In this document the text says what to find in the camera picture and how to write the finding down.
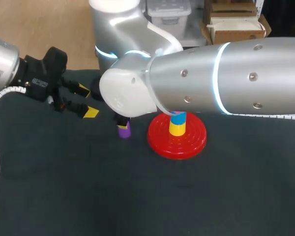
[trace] glowing blue light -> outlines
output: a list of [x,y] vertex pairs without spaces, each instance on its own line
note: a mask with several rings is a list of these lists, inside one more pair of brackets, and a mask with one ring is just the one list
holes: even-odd
[[115,54],[113,54],[113,53],[110,53],[110,54],[105,53],[105,52],[99,50],[98,47],[96,47],[96,46],[95,46],[95,49],[97,50],[97,52],[98,52],[100,55],[103,55],[104,57],[107,57],[107,58],[113,58],[113,59],[118,59],[118,57],[117,57]]
[[129,54],[129,53],[137,53],[142,55],[145,58],[150,58],[151,56],[148,53],[142,52],[142,51],[138,51],[138,50],[131,50],[129,52],[126,52],[125,54]]
[[214,95],[215,95],[215,99],[216,99],[216,102],[218,104],[218,106],[220,107],[220,109],[225,113],[225,114],[228,114],[228,115],[232,115],[232,113],[229,113],[225,107],[223,106],[223,103],[222,103],[222,100],[221,100],[221,97],[220,97],[220,93],[219,93],[219,90],[218,90],[218,67],[220,65],[220,61],[221,61],[221,57],[222,57],[222,54],[225,50],[225,48],[229,45],[230,43],[226,43],[224,44],[220,50],[218,51],[218,54],[216,56],[216,59],[215,59],[215,63],[214,63],[214,68],[213,68],[213,91],[214,91]]

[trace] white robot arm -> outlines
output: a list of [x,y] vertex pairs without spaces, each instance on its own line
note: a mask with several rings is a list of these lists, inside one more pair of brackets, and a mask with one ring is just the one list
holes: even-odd
[[105,102],[137,117],[161,111],[295,114],[295,38],[267,38],[166,56],[132,53],[101,78]]

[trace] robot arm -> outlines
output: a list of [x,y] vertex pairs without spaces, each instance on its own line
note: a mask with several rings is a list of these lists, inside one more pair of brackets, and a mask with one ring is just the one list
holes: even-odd
[[[39,101],[57,94],[66,54],[51,48],[40,61],[19,58],[0,40],[0,90],[26,87]],[[118,114],[138,117],[170,111],[281,115],[295,114],[295,38],[267,38],[189,49],[159,57],[134,51],[107,70],[100,81],[105,102]]]
[[295,114],[295,38],[227,43],[155,58],[125,55],[104,73],[100,90],[105,102],[126,117],[157,108],[168,114]]
[[6,87],[26,88],[25,96],[49,104],[55,111],[65,109],[81,118],[92,117],[97,110],[86,104],[76,104],[60,95],[59,88],[87,97],[90,91],[76,81],[63,77],[66,71],[67,54],[55,47],[48,50],[43,60],[30,56],[19,58],[19,50],[0,40],[0,91]]

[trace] cardboard box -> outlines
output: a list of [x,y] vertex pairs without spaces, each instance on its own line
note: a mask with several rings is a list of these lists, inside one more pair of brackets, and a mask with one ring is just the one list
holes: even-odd
[[256,38],[267,37],[271,33],[271,27],[266,21],[264,15],[258,19],[265,29],[258,30],[228,30],[215,32],[214,41],[211,38],[210,31],[204,23],[200,23],[201,31],[206,38],[208,45],[222,44],[227,42],[238,42]]
[[239,17],[256,16],[257,11],[252,0],[205,0],[203,22],[209,24],[211,17],[232,17],[235,13]]

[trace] screw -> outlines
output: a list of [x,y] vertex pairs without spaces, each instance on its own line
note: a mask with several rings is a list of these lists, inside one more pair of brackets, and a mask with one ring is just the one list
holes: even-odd
[[254,50],[257,51],[257,50],[260,50],[261,48],[263,48],[263,46],[258,44],[254,47]]
[[257,79],[258,79],[258,74],[257,74],[257,73],[251,73],[251,74],[249,75],[249,80],[250,80],[250,81],[254,82],[254,81],[256,81]]
[[262,107],[263,107],[262,104],[260,104],[260,103],[254,103],[254,108],[261,109]]
[[181,76],[182,77],[186,77],[188,75],[188,70],[183,70],[182,72],[181,72]]
[[188,96],[185,96],[185,102],[186,102],[186,103],[190,103],[190,102],[191,102],[191,98],[188,97]]

